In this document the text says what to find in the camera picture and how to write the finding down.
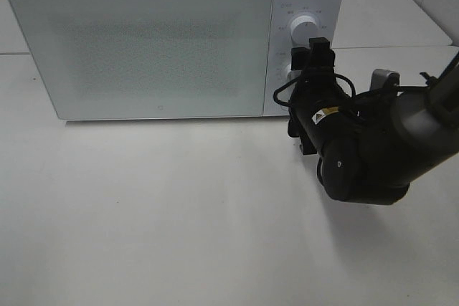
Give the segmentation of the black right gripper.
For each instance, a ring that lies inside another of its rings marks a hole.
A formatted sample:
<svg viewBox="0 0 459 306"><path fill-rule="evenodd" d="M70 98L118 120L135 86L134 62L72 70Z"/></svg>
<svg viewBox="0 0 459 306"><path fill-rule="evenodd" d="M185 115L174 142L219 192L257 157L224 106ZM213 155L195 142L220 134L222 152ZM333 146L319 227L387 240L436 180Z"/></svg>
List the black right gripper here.
<svg viewBox="0 0 459 306"><path fill-rule="evenodd" d="M288 100L290 120L325 120L340 115L353 120L349 103L354 96L354 84L334 72L335 52L325 37L309 39L310 49L294 47L290 50L290 70L302 71L294 79L294 88Z"/></svg>

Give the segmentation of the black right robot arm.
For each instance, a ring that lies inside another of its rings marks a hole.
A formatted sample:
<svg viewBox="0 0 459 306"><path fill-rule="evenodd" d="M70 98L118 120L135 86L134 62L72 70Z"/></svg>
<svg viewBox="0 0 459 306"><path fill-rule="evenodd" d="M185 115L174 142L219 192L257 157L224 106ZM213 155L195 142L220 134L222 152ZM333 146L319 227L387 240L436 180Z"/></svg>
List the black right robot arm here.
<svg viewBox="0 0 459 306"><path fill-rule="evenodd" d="M317 177L333 200L390 205L410 184L458 153L458 60L423 86L374 70L366 92L346 92L327 39L291 51L295 77L288 135L317 155Z"/></svg>

